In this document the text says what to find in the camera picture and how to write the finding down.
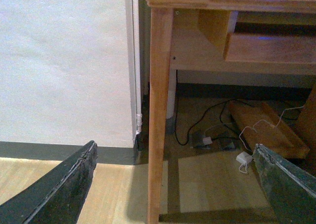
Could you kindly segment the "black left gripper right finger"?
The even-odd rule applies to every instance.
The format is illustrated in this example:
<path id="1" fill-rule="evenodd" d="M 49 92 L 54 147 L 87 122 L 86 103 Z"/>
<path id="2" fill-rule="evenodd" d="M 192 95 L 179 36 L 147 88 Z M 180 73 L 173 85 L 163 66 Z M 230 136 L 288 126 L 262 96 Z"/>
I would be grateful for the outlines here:
<path id="1" fill-rule="evenodd" d="M 263 144 L 256 144 L 253 159 L 279 223 L 314 224 L 316 178 Z"/>

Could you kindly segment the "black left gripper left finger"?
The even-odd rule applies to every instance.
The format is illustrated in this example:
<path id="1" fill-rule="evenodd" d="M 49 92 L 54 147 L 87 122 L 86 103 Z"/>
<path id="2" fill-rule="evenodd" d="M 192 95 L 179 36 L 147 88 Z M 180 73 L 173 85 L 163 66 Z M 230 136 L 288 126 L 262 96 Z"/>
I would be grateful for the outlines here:
<path id="1" fill-rule="evenodd" d="M 88 142 L 25 190 L 0 206 L 2 224 L 75 224 L 97 164 L 97 144 Z"/>

